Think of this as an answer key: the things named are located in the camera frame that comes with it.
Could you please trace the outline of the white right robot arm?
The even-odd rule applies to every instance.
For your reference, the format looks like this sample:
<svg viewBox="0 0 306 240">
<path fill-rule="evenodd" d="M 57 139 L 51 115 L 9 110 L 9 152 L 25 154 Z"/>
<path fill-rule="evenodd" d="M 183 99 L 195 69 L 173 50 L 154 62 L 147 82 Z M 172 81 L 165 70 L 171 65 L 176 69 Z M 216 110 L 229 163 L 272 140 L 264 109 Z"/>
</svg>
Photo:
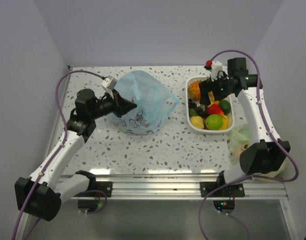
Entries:
<svg viewBox="0 0 306 240">
<path fill-rule="evenodd" d="M 241 104 L 250 130 L 250 145 L 239 156 L 239 163 L 222 171 L 217 177 L 216 192 L 228 196 L 235 183 L 251 175 L 267 177 L 283 165 L 291 150 L 288 141 L 282 141 L 275 130 L 264 101 L 264 91 L 258 74 L 250 74 L 244 57 L 227 61 L 227 70 L 219 61 L 208 60 L 205 69 L 211 78 L 199 84 L 201 104 L 210 103 L 208 93 L 216 101 L 234 94 Z"/>
</svg>

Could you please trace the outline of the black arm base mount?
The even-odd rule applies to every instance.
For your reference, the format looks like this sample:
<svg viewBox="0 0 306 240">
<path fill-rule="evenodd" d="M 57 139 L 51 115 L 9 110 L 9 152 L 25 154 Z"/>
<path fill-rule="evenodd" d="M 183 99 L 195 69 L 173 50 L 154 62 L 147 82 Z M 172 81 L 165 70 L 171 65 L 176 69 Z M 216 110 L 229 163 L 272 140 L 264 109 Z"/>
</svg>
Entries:
<svg viewBox="0 0 306 240">
<path fill-rule="evenodd" d="M 215 181 L 201 181 L 199 183 L 201 197 L 232 198 L 245 197 L 244 185 L 241 182 L 228 183 L 224 178 L 224 170 L 216 177 Z"/>
</svg>

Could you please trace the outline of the bright green fake apple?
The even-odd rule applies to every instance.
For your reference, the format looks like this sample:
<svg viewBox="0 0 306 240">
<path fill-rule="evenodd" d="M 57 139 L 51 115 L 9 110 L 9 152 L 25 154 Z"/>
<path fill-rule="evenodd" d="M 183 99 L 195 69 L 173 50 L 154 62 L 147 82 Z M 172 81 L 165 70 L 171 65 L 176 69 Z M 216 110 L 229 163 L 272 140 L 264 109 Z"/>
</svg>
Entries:
<svg viewBox="0 0 306 240">
<path fill-rule="evenodd" d="M 223 126 L 223 119 L 218 114 L 211 114 L 205 120 L 206 128 L 217 131 Z"/>
</svg>

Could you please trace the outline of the orange fake pineapple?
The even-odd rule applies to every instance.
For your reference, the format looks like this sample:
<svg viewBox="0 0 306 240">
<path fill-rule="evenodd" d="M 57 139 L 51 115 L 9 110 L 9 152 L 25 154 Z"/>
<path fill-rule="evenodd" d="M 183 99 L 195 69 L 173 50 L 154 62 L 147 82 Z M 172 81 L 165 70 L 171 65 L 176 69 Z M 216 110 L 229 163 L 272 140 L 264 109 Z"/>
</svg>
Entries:
<svg viewBox="0 0 306 240">
<path fill-rule="evenodd" d="M 188 87 L 188 93 L 192 100 L 194 101 L 199 101 L 201 99 L 201 91 L 200 91 L 200 86 L 199 86 L 199 81 L 192 83 Z"/>
</svg>

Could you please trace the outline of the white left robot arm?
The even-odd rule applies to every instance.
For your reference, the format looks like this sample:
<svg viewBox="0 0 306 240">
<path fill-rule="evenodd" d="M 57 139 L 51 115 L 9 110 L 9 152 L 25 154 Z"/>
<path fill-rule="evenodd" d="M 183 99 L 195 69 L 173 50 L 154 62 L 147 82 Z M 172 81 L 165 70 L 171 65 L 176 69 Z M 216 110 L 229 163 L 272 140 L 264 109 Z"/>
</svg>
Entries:
<svg viewBox="0 0 306 240">
<path fill-rule="evenodd" d="M 51 221 L 62 204 L 76 195 L 89 197 L 98 192 L 106 197 L 106 193 L 99 190 L 95 175 L 90 172 L 79 170 L 62 183 L 59 179 L 73 156 L 92 135 L 97 119 L 109 114 L 122 117 L 136 107 L 134 102 L 121 97 L 115 89 L 106 92 L 101 99 L 91 89 L 80 90 L 59 142 L 29 177 L 20 177 L 15 182 L 20 213 Z"/>
</svg>

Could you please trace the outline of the light blue plastic bag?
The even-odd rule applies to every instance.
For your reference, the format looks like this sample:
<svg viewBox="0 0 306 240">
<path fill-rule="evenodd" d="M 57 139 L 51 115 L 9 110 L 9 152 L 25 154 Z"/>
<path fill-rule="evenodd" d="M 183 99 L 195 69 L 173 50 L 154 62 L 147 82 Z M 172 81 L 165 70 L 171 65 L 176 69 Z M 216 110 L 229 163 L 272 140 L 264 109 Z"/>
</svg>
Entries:
<svg viewBox="0 0 306 240">
<path fill-rule="evenodd" d="M 171 90 L 142 70 L 124 74 L 115 89 L 137 107 L 122 117 L 111 113 L 108 119 L 121 131 L 133 136 L 144 136 L 158 131 L 179 102 Z"/>
</svg>

